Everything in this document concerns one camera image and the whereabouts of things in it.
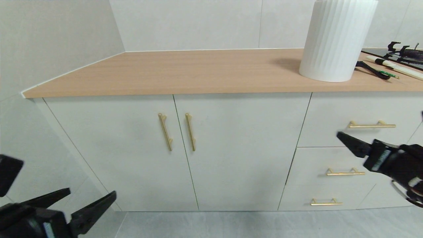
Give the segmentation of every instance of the wall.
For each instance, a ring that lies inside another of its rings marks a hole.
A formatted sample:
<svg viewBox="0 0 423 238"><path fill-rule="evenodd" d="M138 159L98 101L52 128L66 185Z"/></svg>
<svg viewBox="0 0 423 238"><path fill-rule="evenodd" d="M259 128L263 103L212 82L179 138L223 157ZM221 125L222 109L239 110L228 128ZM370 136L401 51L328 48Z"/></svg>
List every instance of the wall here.
<svg viewBox="0 0 423 238"><path fill-rule="evenodd" d="M110 0L126 51L301 48L315 0ZM423 44L421 0L379 0L365 47Z"/></svg>
<svg viewBox="0 0 423 238"><path fill-rule="evenodd" d="M20 202L70 187L53 206L67 217L102 194L22 90L124 51L107 0L0 1L0 148L23 159L8 193ZM8 198L0 199L7 203ZM84 237L115 237L125 213L107 211Z"/></svg>

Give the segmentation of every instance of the stove burner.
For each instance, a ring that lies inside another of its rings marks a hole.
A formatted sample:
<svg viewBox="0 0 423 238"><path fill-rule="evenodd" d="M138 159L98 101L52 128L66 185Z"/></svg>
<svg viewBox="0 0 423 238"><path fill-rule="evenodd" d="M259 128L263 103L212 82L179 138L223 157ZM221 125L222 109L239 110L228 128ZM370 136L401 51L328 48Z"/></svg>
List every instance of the stove burner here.
<svg viewBox="0 0 423 238"><path fill-rule="evenodd" d="M390 51L386 57L395 57L398 61L405 61L413 64L423 64L423 51L421 50L412 50L407 49L410 47L409 45L405 45L402 47L400 51L397 51L394 46L396 44L401 44L400 42L391 42L391 44L388 45L388 51Z"/></svg>

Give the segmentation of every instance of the green pen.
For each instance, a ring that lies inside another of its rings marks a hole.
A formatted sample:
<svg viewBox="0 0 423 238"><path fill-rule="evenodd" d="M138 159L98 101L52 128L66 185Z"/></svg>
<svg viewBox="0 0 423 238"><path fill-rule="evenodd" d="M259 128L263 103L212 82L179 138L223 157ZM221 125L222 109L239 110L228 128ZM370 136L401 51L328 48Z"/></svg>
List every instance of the green pen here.
<svg viewBox="0 0 423 238"><path fill-rule="evenodd" d="M399 76L396 76L396 75L393 75L393 74L391 74L391 73L388 73L388 72L385 72L385 71L379 71L380 73L382 73L382 74L385 74L385 75L388 75L388 76L391 76L391 77L394 77L394 78L396 78L396 79L399 79Z"/></svg>

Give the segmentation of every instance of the backsplash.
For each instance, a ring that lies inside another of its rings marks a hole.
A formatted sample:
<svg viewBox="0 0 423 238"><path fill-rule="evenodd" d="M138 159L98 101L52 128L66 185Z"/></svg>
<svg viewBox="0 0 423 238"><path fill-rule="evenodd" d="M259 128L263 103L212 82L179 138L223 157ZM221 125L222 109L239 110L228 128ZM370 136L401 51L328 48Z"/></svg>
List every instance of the backsplash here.
<svg viewBox="0 0 423 238"><path fill-rule="evenodd" d="M110 0L126 51L302 48L315 0ZM379 0L365 47L423 43L422 0Z"/></svg>

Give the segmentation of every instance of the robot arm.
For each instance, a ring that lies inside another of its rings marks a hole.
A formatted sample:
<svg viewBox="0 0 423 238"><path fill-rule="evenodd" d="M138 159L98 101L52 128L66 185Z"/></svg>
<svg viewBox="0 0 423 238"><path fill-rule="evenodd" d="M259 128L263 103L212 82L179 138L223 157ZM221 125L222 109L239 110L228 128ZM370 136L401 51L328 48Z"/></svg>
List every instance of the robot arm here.
<svg viewBox="0 0 423 238"><path fill-rule="evenodd" d="M338 132L338 139L357 157L366 158L364 167L376 173L384 174L407 190L403 194L407 201L423 208L423 147L420 145L395 146L379 140L368 144L343 132Z"/></svg>

